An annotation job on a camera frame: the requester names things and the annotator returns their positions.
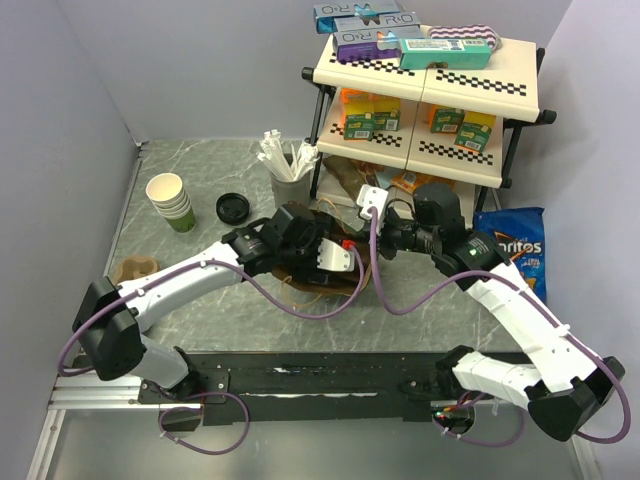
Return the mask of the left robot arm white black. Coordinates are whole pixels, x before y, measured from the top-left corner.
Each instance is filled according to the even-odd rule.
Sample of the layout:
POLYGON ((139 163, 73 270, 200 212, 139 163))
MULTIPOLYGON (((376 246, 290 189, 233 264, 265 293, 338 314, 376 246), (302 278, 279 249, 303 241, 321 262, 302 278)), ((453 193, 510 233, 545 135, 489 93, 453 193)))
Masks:
POLYGON ((102 381, 135 375, 174 401, 191 399, 204 388, 193 361, 182 348, 166 347, 145 332, 215 290, 276 268, 316 267, 322 242, 336 224, 327 213, 287 203, 172 267, 121 285, 108 278, 93 282, 73 325, 90 370, 102 381))

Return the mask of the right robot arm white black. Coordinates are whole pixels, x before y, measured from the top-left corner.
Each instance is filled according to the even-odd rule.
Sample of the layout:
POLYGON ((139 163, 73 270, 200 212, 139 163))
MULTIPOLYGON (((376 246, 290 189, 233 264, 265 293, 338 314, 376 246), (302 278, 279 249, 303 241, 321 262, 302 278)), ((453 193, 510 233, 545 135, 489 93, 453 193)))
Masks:
POLYGON ((516 341, 528 361, 512 364, 459 346, 439 364, 438 390, 448 398, 487 394, 526 411, 549 437, 579 436, 598 444, 623 440, 631 427, 629 399, 621 385, 622 364, 603 358, 577 339, 535 295, 504 249, 483 232, 469 229, 458 196, 444 184, 413 194, 411 219, 397 215, 386 191, 363 188, 361 214, 370 220, 374 285, 384 308, 378 259, 398 251, 427 254, 447 284, 455 283, 486 309, 516 341))

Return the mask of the grey straw holder cup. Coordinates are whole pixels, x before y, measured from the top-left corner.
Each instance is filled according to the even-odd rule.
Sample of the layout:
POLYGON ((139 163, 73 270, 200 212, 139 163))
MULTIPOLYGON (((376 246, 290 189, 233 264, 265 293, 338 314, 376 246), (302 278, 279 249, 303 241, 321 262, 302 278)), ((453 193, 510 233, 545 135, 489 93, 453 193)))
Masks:
POLYGON ((279 208, 280 206, 291 202, 299 203, 304 207, 310 206, 310 172, 307 172, 299 180, 293 182, 279 180, 274 175, 271 176, 270 180, 275 208, 279 208))

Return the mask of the orange snack packet lower shelf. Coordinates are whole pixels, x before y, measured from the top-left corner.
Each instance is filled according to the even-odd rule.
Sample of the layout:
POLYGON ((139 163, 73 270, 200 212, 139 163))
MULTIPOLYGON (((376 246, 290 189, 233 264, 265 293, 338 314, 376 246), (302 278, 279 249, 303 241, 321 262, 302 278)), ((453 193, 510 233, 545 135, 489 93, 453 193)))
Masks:
POLYGON ((410 171, 404 171, 394 176, 391 180, 391 185, 397 189, 412 194, 417 188, 423 185, 429 184, 443 184, 449 189, 453 189, 455 185, 454 180, 410 171))

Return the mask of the cream checkered two-tier shelf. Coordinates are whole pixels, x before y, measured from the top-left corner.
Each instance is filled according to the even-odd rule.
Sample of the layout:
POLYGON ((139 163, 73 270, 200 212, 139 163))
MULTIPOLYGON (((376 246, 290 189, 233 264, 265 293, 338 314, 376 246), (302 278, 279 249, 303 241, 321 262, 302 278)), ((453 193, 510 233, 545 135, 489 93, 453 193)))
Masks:
POLYGON ((398 60, 338 61, 331 44, 302 78, 318 90, 310 141, 320 152, 348 159, 432 174, 455 181, 470 208, 480 209, 491 189, 511 185, 510 170, 524 128, 551 125, 553 110, 538 106, 538 72, 545 51, 532 42, 504 39, 483 70, 403 70, 398 60), (342 88, 396 97, 401 119, 396 131, 370 140, 346 140, 339 96, 342 88), (495 116, 482 153, 430 132, 426 115, 438 104, 495 116))

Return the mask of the orange green crayon box right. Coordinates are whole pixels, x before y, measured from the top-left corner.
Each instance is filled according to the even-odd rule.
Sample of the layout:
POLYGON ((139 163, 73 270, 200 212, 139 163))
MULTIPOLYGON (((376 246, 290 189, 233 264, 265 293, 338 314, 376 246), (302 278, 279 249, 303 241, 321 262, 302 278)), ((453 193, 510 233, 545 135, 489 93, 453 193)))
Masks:
POLYGON ((427 124, 431 133, 456 134, 465 117, 465 111, 458 108, 431 104, 427 124))

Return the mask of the yellow green crayon box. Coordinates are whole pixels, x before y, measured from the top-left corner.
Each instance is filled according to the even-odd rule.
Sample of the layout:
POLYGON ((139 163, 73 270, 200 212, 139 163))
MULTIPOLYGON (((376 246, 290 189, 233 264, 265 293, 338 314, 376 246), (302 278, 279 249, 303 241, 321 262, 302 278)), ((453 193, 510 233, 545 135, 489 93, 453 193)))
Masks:
POLYGON ((397 131, 401 118, 401 100, 396 97, 374 95, 374 129, 376 131, 397 131))

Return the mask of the yellow green box far right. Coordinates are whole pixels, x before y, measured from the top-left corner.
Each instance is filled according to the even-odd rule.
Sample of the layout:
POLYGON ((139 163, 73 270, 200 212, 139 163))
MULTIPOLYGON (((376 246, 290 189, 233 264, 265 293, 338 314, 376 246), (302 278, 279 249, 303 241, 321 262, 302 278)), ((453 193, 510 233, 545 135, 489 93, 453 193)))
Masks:
POLYGON ((454 145, 475 153, 482 153, 490 140, 495 122, 495 115, 466 111, 454 145))

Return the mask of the orange yellow crayon box left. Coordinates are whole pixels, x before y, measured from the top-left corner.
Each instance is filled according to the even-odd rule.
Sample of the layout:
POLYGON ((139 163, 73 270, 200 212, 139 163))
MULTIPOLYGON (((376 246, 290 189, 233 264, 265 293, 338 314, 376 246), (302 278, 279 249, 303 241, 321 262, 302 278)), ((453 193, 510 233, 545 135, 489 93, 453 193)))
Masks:
POLYGON ((368 92, 342 89, 340 92, 345 140, 370 141, 375 130, 374 103, 368 92))

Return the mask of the stack of paper cups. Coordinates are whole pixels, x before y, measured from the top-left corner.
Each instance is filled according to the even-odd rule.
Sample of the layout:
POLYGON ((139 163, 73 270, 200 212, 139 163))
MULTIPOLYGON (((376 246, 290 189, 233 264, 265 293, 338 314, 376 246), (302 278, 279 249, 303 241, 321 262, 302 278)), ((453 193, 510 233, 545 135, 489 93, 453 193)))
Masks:
POLYGON ((159 215, 178 233, 196 227, 196 217, 183 180, 175 173, 161 173, 146 185, 145 193, 159 215))

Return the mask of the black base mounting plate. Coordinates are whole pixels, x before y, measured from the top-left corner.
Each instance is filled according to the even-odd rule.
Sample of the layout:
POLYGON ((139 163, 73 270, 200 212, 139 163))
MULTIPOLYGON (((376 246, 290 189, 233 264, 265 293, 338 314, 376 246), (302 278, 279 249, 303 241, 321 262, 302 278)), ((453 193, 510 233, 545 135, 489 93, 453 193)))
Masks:
POLYGON ((400 418, 428 422, 463 394, 444 354, 416 352, 196 353, 197 392, 186 401, 206 426, 253 422, 400 418))

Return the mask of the brown cardboard cup carrier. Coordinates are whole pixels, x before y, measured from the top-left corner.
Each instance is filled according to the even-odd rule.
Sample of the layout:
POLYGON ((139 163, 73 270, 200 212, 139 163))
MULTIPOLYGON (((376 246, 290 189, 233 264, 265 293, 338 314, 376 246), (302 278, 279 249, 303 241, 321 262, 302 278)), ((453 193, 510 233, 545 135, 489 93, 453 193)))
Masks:
POLYGON ((123 259, 112 276, 115 284, 135 280, 154 274, 160 270, 156 259, 145 255, 132 255, 123 259))

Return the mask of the teal long box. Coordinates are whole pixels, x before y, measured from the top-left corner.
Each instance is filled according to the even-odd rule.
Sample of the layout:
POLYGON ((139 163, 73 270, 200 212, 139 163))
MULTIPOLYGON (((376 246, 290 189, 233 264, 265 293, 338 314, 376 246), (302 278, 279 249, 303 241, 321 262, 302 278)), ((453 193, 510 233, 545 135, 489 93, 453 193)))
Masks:
POLYGON ((479 70, 492 55, 484 39, 401 39, 400 49, 400 67, 405 70, 479 70))

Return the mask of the grey R.O toothpaste box middle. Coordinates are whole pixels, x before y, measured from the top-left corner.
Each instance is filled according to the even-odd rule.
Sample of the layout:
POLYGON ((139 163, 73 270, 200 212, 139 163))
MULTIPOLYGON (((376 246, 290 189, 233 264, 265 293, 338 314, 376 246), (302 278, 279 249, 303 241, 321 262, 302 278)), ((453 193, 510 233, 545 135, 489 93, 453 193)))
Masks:
POLYGON ((336 32, 363 30, 363 29, 389 29, 404 26, 419 26, 420 20, 413 12, 399 12, 381 14, 371 17, 341 17, 334 20, 336 32))

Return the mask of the blue R.O toothpaste box top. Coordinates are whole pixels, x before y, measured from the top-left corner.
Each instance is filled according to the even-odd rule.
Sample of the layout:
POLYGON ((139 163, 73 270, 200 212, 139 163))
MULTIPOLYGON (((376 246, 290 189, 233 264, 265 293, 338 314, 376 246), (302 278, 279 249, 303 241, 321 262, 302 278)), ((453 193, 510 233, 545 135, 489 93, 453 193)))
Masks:
POLYGON ((404 12, 395 1, 351 1, 346 3, 319 4, 313 7, 316 32, 333 33, 334 20, 341 17, 371 17, 381 14, 404 12))

